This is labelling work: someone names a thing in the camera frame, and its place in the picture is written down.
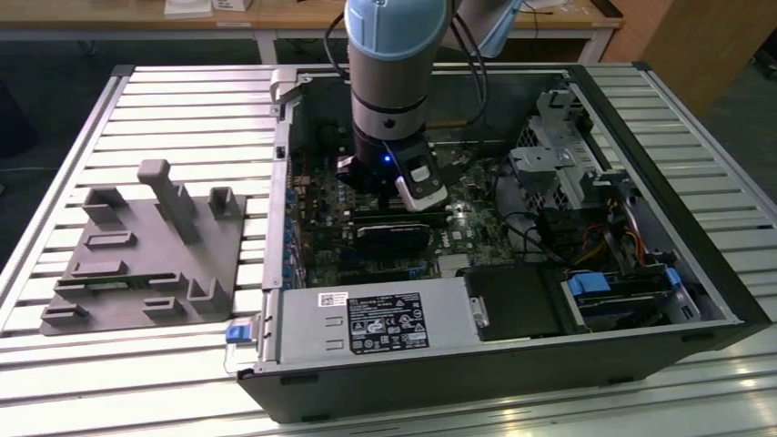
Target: aluminum slotted table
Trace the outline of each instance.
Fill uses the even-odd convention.
[[[38,334],[87,214],[89,187],[119,185],[166,158],[193,196],[229,185],[250,197],[235,315],[262,309],[275,66],[119,68],[0,276],[0,433],[54,435],[722,435],[777,426],[777,330],[607,388],[279,425],[226,371],[213,323],[61,337]],[[650,71],[588,66],[620,115],[759,302],[777,318],[777,211]],[[595,135],[607,158],[619,160]]]

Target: power supply label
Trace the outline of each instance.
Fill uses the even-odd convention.
[[[348,337],[358,355],[428,348],[420,294],[348,299]]]

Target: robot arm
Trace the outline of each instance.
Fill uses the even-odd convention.
[[[448,197],[423,135],[438,47],[458,43],[471,53],[496,56],[520,4],[520,0],[347,2],[356,153],[342,163],[342,174],[348,184],[379,199],[399,192],[410,210],[420,211]],[[467,47],[451,32],[455,14],[459,33],[466,30],[472,36]]]

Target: wooden cabinet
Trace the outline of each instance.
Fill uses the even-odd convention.
[[[647,61],[698,116],[777,27],[777,0],[612,0],[624,26],[603,61]]]

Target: blue latch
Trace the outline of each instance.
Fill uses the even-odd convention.
[[[584,293],[604,293],[612,290],[604,273],[580,273],[567,282],[572,296]]]
[[[253,325],[234,325],[227,328],[227,344],[251,343]]]
[[[683,279],[680,279],[680,273],[675,270],[674,267],[667,269],[664,272],[667,275],[667,279],[670,280],[670,284],[672,284],[672,288],[680,287],[683,285]]]

